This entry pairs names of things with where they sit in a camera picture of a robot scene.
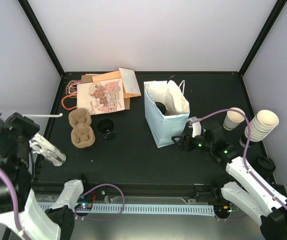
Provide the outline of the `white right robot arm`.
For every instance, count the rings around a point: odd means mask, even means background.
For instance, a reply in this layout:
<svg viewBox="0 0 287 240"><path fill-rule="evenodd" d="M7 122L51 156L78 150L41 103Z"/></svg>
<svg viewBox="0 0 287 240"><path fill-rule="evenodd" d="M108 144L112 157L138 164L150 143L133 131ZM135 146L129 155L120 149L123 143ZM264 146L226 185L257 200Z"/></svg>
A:
<svg viewBox="0 0 287 240"><path fill-rule="evenodd" d="M274 189L254 168L227 143L223 128L217 122L201 125L201 133L172 136L182 151L198 149L228 173L215 182L211 197L227 200L247 214L260 228L266 240L287 240L287 197Z"/></svg>

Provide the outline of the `light blue paper bag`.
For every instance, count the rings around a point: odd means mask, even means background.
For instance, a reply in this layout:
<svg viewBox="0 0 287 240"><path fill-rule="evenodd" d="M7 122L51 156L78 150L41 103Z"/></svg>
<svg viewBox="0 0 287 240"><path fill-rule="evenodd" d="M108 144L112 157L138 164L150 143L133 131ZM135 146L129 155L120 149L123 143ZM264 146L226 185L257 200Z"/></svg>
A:
<svg viewBox="0 0 287 240"><path fill-rule="evenodd" d="M172 137L180 135L190 115L185 98L185 80L145 81L144 115L158 148L172 145Z"/></svg>

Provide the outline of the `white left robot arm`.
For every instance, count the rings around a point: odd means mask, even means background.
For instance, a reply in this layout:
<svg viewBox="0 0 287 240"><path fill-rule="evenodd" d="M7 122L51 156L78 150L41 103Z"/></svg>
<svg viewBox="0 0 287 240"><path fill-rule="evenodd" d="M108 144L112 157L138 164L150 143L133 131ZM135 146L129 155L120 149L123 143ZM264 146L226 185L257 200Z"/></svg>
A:
<svg viewBox="0 0 287 240"><path fill-rule="evenodd" d="M40 127L17 112L6 120L0 112L0 224L22 240L68 240L75 227L74 208L91 187L80 179L67 181L56 202L43 210L32 188L32 153L61 166L66 156L39 134Z"/></svg>

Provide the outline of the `black lid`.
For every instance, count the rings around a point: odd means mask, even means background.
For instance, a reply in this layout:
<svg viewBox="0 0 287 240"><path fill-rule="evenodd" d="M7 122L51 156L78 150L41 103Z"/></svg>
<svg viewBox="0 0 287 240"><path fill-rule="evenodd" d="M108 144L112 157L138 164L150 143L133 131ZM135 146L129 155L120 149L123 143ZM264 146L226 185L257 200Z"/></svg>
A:
<svg viewBox="0 0 287 240"><path fill-rule="evenodd" d="M162 102L156 101L155 105L164 116L167 115L167 108Z"/></svg>

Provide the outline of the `brown pulp cup carrier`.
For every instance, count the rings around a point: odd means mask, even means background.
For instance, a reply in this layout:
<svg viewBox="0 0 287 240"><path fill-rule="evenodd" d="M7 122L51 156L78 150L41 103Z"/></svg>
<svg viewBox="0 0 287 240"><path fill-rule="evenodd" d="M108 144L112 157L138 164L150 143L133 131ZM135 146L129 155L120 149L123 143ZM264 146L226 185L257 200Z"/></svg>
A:
<svg viewBox="0 0 287 240"><path fill-rule="evenodd" d="M71 111L68 120L72 127L71 142L76 148L87 148L95 143L96 137L91 127L92 118L87 109L78 108Z"/></svg>

